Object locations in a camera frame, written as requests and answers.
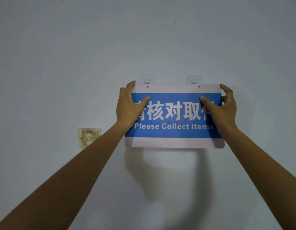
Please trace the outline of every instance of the sign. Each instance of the sign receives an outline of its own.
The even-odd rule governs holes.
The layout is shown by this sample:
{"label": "sign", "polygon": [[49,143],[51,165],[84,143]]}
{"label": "sign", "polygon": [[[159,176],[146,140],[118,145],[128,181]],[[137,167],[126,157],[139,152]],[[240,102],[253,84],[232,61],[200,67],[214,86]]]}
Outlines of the sign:
{"label": "sign", "polygon": [[135,85],[132,100],[150,96],[147,106],[126,133],[128,147],[223,148],[210,111],[199,97],[222,105],[219,84]]}

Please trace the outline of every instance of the right hand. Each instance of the right hand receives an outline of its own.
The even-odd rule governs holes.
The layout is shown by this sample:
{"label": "right hand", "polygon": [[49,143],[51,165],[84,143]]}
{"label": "right hand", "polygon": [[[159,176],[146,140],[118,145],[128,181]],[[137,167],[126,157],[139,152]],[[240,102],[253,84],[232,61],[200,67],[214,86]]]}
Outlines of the right hand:
{"label": "right hand", "polygon": [[203,96],[200,97],[200,101],[202,101],[202,103],[211,112],[213,121],[219,133],[223,136],[223,134],[227,130],[237,129],[237,126],[235,124],[235,115],[237,107],[236,102],[234,100],[233,91],[223,84],[220,84],[220,88],[222,88],[223,91],[225,91],[226,93],[225,96],[222,96],[222,101],[225,103],[224,105],[216,106]]}

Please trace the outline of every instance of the left hand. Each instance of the left hand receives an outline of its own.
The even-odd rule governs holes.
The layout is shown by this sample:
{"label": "left hand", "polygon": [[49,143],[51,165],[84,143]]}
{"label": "left hand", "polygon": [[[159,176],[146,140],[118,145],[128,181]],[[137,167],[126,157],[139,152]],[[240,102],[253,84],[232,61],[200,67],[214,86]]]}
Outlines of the left hand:
{"label": "left hand", "polygon": [[135,104],[131,97],[131,91],[134,85],[135,81],[131,81],[127,84],[126,88],[122,87],[119,91],[116,108],[117,123],[125,127],[126,130],[129,130],[133,126],[150,100],[150,96],[147,96],[141,101],[141,103]]}

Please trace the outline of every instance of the forearm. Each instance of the forearm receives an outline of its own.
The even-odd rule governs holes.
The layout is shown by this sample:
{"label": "forearm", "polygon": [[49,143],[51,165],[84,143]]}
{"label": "forearm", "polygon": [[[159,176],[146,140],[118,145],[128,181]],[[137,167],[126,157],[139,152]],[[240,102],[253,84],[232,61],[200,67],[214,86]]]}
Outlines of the forearm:
{"label": "forearm", "polygon": [[237,128],[223,138],[283,229],[296,229],[296,178]]}
{"label": "forearm", "polygon": [[127,129],[116,123],[0,222],[0,229],[68,229]]}

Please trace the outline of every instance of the light switch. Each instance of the light switch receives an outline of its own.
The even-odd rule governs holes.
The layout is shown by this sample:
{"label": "light switch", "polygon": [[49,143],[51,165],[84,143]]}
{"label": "light switch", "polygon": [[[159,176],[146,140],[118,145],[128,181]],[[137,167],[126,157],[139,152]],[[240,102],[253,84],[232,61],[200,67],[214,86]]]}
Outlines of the light switch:
{"label": "light switch", "polygon": [[86,148],[100,135],[100,128],[78,128],[79,147]]}

